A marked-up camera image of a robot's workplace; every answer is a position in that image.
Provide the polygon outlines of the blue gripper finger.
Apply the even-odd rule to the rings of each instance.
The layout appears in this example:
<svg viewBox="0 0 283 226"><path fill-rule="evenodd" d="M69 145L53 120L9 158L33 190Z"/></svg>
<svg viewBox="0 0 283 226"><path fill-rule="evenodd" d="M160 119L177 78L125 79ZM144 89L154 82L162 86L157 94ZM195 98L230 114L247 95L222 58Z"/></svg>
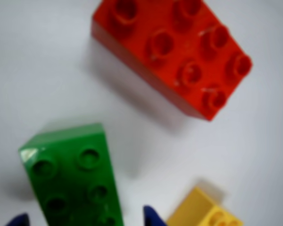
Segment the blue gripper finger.
<svg viewBox="0 0 283 226"><path fill-rule="evenodd" d="M29 216L26 213L12 218L5 226L29 226Z"/></svg>
<svg viewBox="0 0 283 226"><path fill-rule="evenodd" d="M144 226L167 226L151 206L143 207Z"/></svg>

